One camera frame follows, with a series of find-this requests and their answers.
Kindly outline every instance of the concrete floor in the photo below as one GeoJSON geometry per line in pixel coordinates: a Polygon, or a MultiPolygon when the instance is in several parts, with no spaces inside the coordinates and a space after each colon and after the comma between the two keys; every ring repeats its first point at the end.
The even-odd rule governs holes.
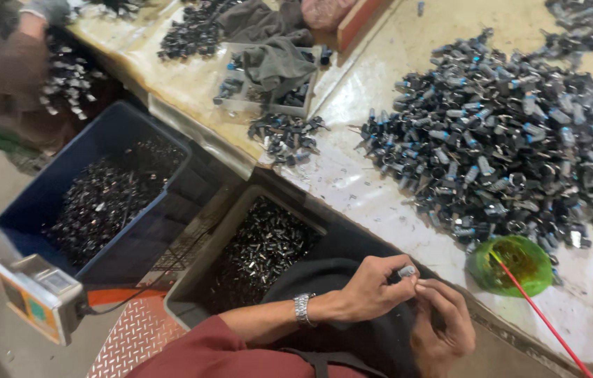
{"type": "MultiPolygon", "coordinates": [[[[0,152],[0,212],[29,183],[0,152]]],[[[0,236],[0,257],[11,257],[0,236]]],[[[69,347],[56,346],[22,322],[4,305],[0,293],[0,378],[83,378],[104,343],[120,312],[86,317],[69,347]]],[[[530,357],[511,348],[476,325],[478,347],[474,355],[460,360],[452,378],[464,377],[557,377],[530,357]]]]}

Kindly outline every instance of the black apron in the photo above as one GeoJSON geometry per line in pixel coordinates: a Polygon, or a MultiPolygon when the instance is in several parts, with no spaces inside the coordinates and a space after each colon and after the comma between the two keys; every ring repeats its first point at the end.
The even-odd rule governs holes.
{"type": "MultiPolygon", "coordinates": [[[[321,295],[340,290],[350,281],[366,256],[388,257],[396,254],[395,249],[358,231],[335,227],[313,251],[284,272],[262,303],[293,299],[301,293],[321,295]]],[[[326,363],[318,373],[317,366],[321,366],[322,361],[349,366],[369,377],[419,377],[410,348],[415,311],[409,303],[400,303],[387,314],[365,322],[328,322],[321,323],[317,328],[301,329],[278,340],[271,349],[287,348],[285,351],[301,356],[316,368],[317,378],[326,377],[321,373],[324,371],[326,374],[326,363]],[[330,359],[341,357],[337,355],[341,352],[361,362],[365,370],[330,359]]]]}

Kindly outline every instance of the metal watch band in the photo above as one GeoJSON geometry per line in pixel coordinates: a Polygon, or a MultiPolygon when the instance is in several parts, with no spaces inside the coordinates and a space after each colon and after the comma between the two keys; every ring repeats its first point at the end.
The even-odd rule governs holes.
{"type": "Polygon", "coordinates": [[[316,323],[311,323],[308,319],[308,300],[314,296],[314,293],[303,293],[294,297],[296,323],[299,327],[314,328],[317,326],[316,323]]]}

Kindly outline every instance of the workbench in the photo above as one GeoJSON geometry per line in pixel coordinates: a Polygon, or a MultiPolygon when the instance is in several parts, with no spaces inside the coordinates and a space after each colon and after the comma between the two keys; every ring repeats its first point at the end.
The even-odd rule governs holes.
{"type": "MultiPolygon", "coordinates": [[[[376,114],[383,108],[389,111],[397,96],[393,82],[409,71],[431,68],[433,48],[477,36],[484,27],[491,27],[494,36],[488,46],[506,53],[514,48],[529,52],[544,43],[540,29],[561,29],[554,25],[542,0],[431,0],[426,2],[423,17],[417,15],[417,2],[386,0],[349,51],[332,56],[332,64],[318,73],[310,107],[310,116],[322,116],[332,128],[317,134],[321,153],[296,168],[276,168],[276,172],[308,194],[307,206],[340,213],[409,253],[442,279],[465,288],[483,312],[493,315],[493,319],[482,316],[478,320],[488,322],[508,342],[559,371],[559,359],[547,355],[552,352],[565,361],[568,357],[525,300],[482,292],[465,273],[461,247],[433,229],[413,208],[401,205],[406,194],[397,190],[392,178],[381,178],[364,151],[353,149],[360,138],[347,125],[364,123],[370,107],[376,108],[376,114]]],[[[181,20],[183,4],[179,0],[152,0],[151,4],[132,23],[99,19],[90,10],[70,29],[99,52],[106,67],[153,115],[198,142],[240,176],[248,178],[255,165],[270,167],[261,146],[247,137],[251,115],[220,111],[212,103],[217,76],[225,64],[221,62],[225,45],[209,58],[161,61],[159,43],[171,21],[181,20]]],[[[586,53],[583,62],[580,70],[593,74],[593,52],[586,53]]],[[[556,255],[565,285],[548,288],[535,302],[576,354],[593,363],[593,247],[563,246],[556,255]]]]}

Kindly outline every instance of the maroon shirt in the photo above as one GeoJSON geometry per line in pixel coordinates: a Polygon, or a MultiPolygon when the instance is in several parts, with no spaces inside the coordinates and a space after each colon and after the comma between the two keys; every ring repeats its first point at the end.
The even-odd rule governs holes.
{"type": "MultiPolygon", "coordinates": [[[[330,378],[362,378],[345,366],[329,365],[330,378]]],[[[163,352],[136,366],[127,378],[182,377],[314,377],[315,370],[297,355],[266,349],[248,349],[221,317],[213,316],[163,352]]]]}

